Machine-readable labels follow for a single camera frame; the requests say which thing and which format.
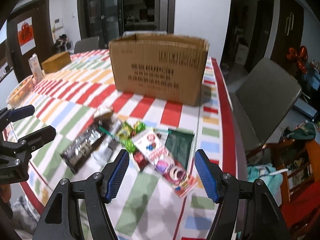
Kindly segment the dark chocolate bar wrapper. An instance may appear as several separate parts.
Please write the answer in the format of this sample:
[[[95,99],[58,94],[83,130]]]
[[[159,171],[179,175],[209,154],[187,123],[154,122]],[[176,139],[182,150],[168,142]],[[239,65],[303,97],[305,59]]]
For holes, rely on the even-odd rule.
[[[77,174],[105,138],[99,124],[93,123],[80,133],[60,154],[73,174]]]

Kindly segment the green lollipop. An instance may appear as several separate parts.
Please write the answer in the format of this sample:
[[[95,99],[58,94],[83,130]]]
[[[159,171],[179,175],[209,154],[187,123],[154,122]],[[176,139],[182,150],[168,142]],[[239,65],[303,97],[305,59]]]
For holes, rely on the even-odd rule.
[[[107,124],[101,124],[98,126],[99,130],[111,138],[111,141],[115,141],[127,150],[129,153],[135,153],[138,151],[137,147],[133,143],[133,138],[138,134],[137,131],[126,121],[122,122],[116,120],[107,127]]]

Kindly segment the white red snack packet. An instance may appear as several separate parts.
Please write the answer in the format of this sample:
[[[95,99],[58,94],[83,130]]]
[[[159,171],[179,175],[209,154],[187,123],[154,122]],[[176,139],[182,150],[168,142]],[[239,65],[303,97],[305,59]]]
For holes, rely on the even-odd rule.
[[[138,133],[132,142],[179,198],[186,197],[197,185],[197,180],[173,157],[153,129]]]

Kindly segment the bowl of oranges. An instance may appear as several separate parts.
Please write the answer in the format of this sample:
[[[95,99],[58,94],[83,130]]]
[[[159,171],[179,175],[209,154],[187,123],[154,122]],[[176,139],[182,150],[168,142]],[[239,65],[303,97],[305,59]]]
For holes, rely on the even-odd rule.
[[[12,108],[17,107],[33,90],[33,87],[33,76],[29,75],[24,80],[22,80],[10,93],[10,95],[7,98],[7,104],[10,105]]]

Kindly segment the red small snack packet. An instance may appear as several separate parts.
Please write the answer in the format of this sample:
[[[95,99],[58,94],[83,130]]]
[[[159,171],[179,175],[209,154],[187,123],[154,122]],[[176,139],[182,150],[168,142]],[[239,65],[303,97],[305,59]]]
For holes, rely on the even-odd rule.
[[[144,168],[149,164],[149,161],[144,157],[140,151],[135,151],[133,154],[133,160],[135,167],[139,172],[142,172]]]

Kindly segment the white orange milk carton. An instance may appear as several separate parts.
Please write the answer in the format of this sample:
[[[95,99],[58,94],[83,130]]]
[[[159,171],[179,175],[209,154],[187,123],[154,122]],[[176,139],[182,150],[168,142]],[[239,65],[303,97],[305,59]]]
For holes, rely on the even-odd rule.
[[[35,81],[37,83],[42,81],[44,78],[44,74],[37,55],[33,54],[32,57],[28,60],[28,62]]]

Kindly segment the red wooden chair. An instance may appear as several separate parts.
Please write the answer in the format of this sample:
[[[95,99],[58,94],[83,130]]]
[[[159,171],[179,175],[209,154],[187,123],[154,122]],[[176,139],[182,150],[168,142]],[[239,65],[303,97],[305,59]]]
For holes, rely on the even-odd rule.
[[[291,239],[311,232],[319,222],[319,143],[315,140],[283,139],[252,150],[247,158],[271,152],[271,164],[280,172],[280,211]]]

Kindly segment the colourful checked tablecloth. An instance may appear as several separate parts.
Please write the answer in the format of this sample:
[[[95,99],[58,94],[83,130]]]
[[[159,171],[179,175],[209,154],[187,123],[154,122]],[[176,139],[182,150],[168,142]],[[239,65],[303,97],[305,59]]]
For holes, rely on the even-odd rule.
[[[196,107],[118,91],[107,50],[75,54],[65,68],[48,74],[22,101],[22,106],[33,105],[35,113],[4,131],[6,139],[16,141],[48,125],[56,129],[54,141],[36,150],[29,162],[29,179],[21,185],[24,194],[12,206],[16,226],[33,232],[60,179],[82,180],[103,168],[89,158],[73,174],[60,156],[103,106],[131,125],[142,121],[159,129],[162,141],[168,129],[193,134],[191,153],[203,149],[212,162],[236,175],[231,101],[214,58],[207,59],[202,84]],[[152,166],[138,172],[131,162],[107,210],[119,239],[205,239],[217,206],[201,184],[180,198]]]

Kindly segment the woven brown basket box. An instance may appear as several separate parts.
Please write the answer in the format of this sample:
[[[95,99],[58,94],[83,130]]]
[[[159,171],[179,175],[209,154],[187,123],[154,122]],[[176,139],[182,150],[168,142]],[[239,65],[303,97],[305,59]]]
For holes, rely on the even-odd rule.
[[[55,73],[61,70],[63,67],[71,63],[71,57],[69,52],[64,51],[51,56],[41,63],[42,69],[46,74]]]

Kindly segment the dark brown entrance door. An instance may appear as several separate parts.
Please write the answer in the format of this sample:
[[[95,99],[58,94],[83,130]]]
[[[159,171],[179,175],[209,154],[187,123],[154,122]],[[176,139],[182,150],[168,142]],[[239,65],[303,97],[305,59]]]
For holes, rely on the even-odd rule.
[[[49,0],[33,0],[13,10],[7,20],[7,45],[18,82],[31,75],[28,60],[39,62],[53,55]]]

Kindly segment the red fu door poster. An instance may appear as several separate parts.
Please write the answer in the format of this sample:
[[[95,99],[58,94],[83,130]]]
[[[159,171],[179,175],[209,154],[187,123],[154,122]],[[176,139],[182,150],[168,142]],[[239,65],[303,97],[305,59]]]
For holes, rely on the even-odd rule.
[[[32,17],[26,18],[17,24],[17,34],[22,55],[36,47]]]

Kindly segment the dark green snack packet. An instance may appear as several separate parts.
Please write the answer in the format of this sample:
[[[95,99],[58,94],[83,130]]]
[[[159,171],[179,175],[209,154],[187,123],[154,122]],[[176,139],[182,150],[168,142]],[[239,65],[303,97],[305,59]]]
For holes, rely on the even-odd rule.
[[[194,133],[168,129],[165,146],[185,169],[188,168],[193,138]]]

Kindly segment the grey chair far left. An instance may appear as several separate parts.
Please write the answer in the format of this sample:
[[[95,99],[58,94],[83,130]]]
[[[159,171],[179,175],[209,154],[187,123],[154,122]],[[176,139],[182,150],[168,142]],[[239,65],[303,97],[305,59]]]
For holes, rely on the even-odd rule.
[[[99,36],[84,38],[76,42],[74,46],[74,53],[84,53],[99,49]]]

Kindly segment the grey chair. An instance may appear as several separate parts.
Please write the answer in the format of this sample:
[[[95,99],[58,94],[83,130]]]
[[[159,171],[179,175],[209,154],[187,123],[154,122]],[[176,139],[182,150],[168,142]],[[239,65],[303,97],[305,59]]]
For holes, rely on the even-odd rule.
[[[230,94],[247,154],[261,148],[301,95],[299,83],[280,65],[263,58]]]
[[[84,53],[99,49],[99,36],[84,38],[76,42],[74,46],[74,53]]]

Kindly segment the grey chair right side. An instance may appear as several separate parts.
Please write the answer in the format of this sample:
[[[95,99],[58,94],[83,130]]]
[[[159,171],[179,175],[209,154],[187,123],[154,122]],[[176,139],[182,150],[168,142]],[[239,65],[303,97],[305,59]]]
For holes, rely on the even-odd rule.
[[[261,148],[301,95],[299,83],[280,65],[263,58],[230,94],[247,154]]]

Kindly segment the brown cardboard box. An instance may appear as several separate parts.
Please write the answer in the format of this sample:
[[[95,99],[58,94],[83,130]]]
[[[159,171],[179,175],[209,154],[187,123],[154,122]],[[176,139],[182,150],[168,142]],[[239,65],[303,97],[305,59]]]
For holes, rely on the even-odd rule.
[[[142,33],[109,42],[117,90],[196,106],[207,62],[207,40]]]

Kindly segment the glass sliding door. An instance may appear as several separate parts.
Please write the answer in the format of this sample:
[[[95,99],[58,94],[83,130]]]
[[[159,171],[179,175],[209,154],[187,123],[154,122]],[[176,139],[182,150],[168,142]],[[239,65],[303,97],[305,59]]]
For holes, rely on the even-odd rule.
[[[100,48],[134,32],[174,32],[175,0],[77,0],[77,9],[80,37],[99,37]]]

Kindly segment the red balloon decoration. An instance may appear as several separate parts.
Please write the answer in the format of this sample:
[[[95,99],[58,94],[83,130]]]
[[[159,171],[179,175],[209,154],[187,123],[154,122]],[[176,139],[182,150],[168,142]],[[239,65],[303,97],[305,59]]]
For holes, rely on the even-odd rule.
[[[288,49],[286,58],[289,61],[296,62],[298,68],[302,71],[303,74],[307,73],[307,68],[305,64],[308,60],[308,50],[306,46],[301,46],[299,51],[297,51],[293,47],[290,47]]]

